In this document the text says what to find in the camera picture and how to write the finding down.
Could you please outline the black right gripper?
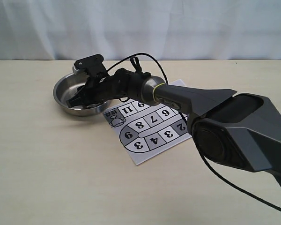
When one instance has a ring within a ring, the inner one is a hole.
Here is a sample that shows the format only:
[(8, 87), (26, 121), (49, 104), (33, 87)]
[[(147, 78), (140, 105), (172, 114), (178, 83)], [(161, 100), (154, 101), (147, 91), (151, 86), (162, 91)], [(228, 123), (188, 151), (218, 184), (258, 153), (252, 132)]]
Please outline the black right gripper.
[(103, 80), (88, 78), (85, 85), (77, 88), (75, 96), (66, 100), (66, 105), (68, 108), (74, 108), (112, 99), (129, 98), (128, 89), (133, 75), (134, 72), (120, 68), (114, 75), (107, 76)]

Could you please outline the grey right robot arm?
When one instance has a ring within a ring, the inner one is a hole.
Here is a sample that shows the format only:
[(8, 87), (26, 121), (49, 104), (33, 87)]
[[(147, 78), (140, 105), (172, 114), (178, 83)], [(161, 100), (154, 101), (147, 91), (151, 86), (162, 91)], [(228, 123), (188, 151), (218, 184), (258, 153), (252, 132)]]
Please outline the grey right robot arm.
[(185, 114), (187, 131), (201, 155), (220, 165), (268, 172), (281, 187), (281, 114), (269, 98), (168, 85), (148, 72), (120, 68), (112, 76), (90, 73), (66, 104), (87, 107), (126, 97)]

